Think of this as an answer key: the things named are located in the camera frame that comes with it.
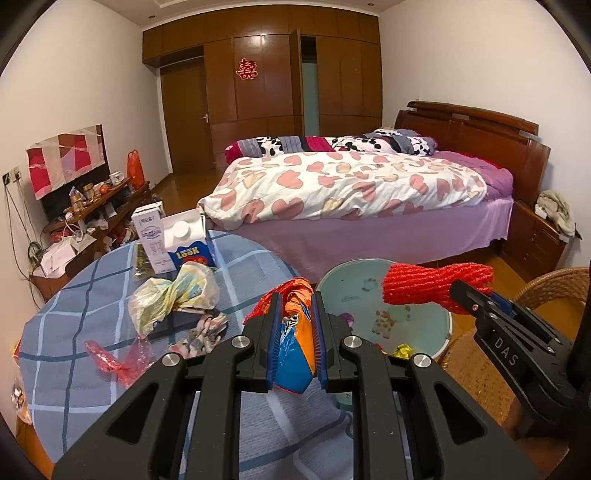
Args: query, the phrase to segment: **wooden headboard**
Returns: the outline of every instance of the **wooden headboard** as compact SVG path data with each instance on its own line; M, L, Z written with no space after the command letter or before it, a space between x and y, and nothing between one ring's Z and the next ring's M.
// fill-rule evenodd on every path
M513 174L513 198L535 205L550 148L522 135L538 134L538 125L504 113L451 103L409 102L395 128L433 137L438 150L491 160Z

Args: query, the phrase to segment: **wall socket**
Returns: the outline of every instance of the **wall socket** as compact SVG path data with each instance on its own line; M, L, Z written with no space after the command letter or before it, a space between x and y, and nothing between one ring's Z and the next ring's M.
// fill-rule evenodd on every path
M21 179L21 169L19 167L14 167L10 171L10 181L17 181Z
M6 186L10 182L16 182L21 178L21 169L19 167L14 167L12 170L2 175L2 183Z

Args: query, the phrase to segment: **round table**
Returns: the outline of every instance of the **round table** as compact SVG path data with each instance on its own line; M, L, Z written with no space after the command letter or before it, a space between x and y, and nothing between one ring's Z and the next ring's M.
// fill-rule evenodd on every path
M217 308L229 316L226 337L232 337L261 296L296 273L251 240L226 232L211 236L219 267ZM53 462L124 392L114 375L97 369L83 342L95 340L125 358L136 336L126 300L141 284L134 281L133 251L125 245L86 267L24 327L19 364L25 392ZM155 357L185 338L198 318L168 315L149 336ZM279 389L242 394L240 471L241 479L351 479L350 414L340 411L316 380L303 395Z

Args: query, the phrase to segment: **ceiling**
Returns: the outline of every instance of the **ceiling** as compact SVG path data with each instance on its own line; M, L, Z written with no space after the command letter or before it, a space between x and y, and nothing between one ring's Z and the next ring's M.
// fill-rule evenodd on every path
M227 7L243 7L253 4L305 4L324 7L341 7L358 12L378 15L399 4L402 0L325 0L321 2L295 1L244 1L244 0L95 0L128 18L143 29L177 20L209 10Z

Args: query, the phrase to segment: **duvet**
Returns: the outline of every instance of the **duvet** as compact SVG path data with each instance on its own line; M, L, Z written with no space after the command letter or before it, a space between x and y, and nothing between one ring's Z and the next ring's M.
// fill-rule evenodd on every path
M199 205L234 230L265 220L407 215L476 205L485 195L479 173L445 158L304 152L234 161Z

